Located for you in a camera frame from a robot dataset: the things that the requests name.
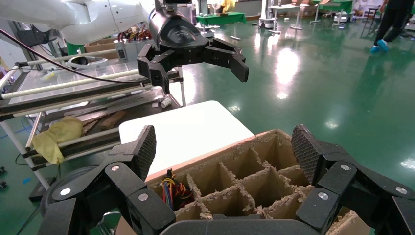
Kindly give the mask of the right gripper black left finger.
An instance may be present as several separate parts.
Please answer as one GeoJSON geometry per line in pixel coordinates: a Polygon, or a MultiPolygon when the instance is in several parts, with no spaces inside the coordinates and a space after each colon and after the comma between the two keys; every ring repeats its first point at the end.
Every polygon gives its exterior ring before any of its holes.
{"type": "Polygon", "coordinates": [[[119,209],[135,233],[160,234],[175,214],[145,183],[156,145],[155,128],[146,125],[135,141],[115,146],[98,167],[58,188],[38,233],[87,235],[105,213],[119,209]]]}

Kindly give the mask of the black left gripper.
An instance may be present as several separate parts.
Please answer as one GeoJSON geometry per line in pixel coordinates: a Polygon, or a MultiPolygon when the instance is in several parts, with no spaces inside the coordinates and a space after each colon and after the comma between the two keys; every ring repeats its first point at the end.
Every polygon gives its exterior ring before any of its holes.
{"type": "Polygon", "coordinates": [[[145,44],[138,54],[139,74],[153,86],[170,94],[167,73],[175,65],[208,63],[228,68],[241,82],[247,82],[249,67],[242,49],[221,39],[203,37],[178,11],[155,10],[150,14],[149,29],[156,47],[145,44]]]}

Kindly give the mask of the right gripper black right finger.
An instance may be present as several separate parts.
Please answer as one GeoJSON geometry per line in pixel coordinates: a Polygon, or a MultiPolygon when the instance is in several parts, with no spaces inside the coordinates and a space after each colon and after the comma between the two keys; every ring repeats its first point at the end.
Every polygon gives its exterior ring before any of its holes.
{"type": "Polygon", "coordinates": [[[315,138],[305,125],[293,129],[291,147],[313,186],[296,212],[299,221],[325,234],[341,208],[354,211],[378,235],[415,232],[415,193],[360,165],[338,144],[315,138]]]}

